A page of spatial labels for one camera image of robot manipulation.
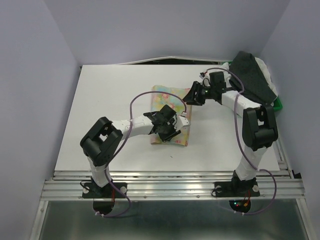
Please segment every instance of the white table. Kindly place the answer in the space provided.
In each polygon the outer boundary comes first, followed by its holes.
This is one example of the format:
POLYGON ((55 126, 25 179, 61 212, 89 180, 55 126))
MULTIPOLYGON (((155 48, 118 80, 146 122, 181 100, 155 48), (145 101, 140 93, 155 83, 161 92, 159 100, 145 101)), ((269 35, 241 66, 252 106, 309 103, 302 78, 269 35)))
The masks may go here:
MULTIPOLYGON (((84 65, 65 129, 56 171, 88 171, 80 140, 100 118, 129 119, 129 103, 154 85, 190 88, 212 65, 84 65)), ((137 99, 133 115, 151 109, 151 96, 137 99)), ((188 146, 151 145, 149 136, 132 137, 110 163, 112 171, 233 171, 241 153, 233 111, 213 100, 192 108, 188 146)), ((242 119, 238 117, 239 126, 242 119)), ((279 154, 270 147, 260 168, 278 171, 279 154)))

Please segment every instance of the lavender wall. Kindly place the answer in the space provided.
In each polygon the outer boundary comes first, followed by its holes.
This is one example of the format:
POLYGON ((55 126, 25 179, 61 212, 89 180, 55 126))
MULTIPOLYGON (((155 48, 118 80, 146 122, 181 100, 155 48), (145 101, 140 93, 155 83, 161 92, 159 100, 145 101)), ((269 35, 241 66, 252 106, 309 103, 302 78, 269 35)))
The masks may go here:
POLYGON ((262 51, 289 0, 44 0, 82 64, 262 51))
POLYGON ((28 239, 79 75, 42 0, 0 3, 0 239, 28 239))
POLYGON ((301 172, 320 238, 320 1, 291 0, 261 53, 284 108, 279 131, 292 167, 301 172))

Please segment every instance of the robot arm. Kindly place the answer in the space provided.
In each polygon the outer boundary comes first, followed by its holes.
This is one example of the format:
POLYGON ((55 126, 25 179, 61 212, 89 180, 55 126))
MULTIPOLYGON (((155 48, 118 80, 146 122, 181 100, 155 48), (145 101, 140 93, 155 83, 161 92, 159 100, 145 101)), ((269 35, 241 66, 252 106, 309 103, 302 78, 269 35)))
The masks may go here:
MULTIPOLYGON (((207 99, 213 99, 223 106, 235 109, 236 96, 239 94, 226 87, 222 71, 209 73, 209 78, 201 73, 202 82, 194 81, 184 101, 188 105, 202 106, 207 99)), ((278 129, 272 106, 262 106, 240 95, 236 105, 237 114, 242 117, 242 138, 245 143, 244 153, 251 163, 258 168, 267 148, 278 139, 278 129)), ((244 156, 233 173, 231 191, 242 195, 256 185, 256 170, 244 156)))
MULTIPOLYGON (((180 129, 188 125, 187 118, 177 115, 171 107, 165 105, 160 111, 146 112, 132 119, 129 138, 158 134, 163 142, 167 142, 180 134, 180 129)), ((108 165, 129 129, 130 120, 110 121, 106 117, 101 117, 81 140, 80 145, 90 163, 92 179, 99 188, 108 184, 105 170, 111 180, 108 165)))

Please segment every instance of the screw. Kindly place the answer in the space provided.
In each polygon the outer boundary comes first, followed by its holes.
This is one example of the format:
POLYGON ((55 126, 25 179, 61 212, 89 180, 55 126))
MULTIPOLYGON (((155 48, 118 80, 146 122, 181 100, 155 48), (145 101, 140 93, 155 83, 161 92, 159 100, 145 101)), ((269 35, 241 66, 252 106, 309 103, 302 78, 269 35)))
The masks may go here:
POLYGON ((83 188, 83 189, 82 189, 82 192, 83 192, 84 194, 87 194, 87 193, 89 192, 89 190, 83 188))
POLYGON ((216 186, 215 187, 215 191, 217 192, 217 193, 221 193, 222 192, 222 188, 221 188, 221 186, 216 186))
POLYGON ((259 192, 259 187, 258 187, 258 185, 254 185, 253 187, 252 187, 252 190, 254 191, 254 192, 259 192))
POLYGON ((125 186, 120 187, 120 191, 125 194, 127 192, 127 188, 125 186))

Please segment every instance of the patterned fabric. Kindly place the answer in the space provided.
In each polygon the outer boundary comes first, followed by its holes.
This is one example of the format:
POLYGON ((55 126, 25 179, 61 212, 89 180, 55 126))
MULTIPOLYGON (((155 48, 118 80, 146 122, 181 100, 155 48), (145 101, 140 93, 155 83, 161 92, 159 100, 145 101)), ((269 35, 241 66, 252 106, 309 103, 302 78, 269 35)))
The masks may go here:
MULTIPOLYGON (((165 87, 161 85, 155 85, 152 88, 152 90, 172 93, 183 99, 189 92, 190 88, 174 88, 174 87, 165 87)), ((159 111, 165 104, 169 105, 178 114, 181 114, 185 110, 184 104, 174 96, 171 96, 168 94, 162 94, 162 93, 152 94, 152 100, 151 100, 152 112, 159 111)), ((191 113, 192 113, 192 106, 187 105, 186 118, 189 120, 189 123, 191 123, 191 113)), ((179 145, 187 146, 188 140, 189 140, 189 132, 190 132, 190 126, 186 126, 181 129, 181 133, 179 135, 173 137, 168 142, 162 142, 157 134, 152 134, 151 144, 179 144, 179 145)))

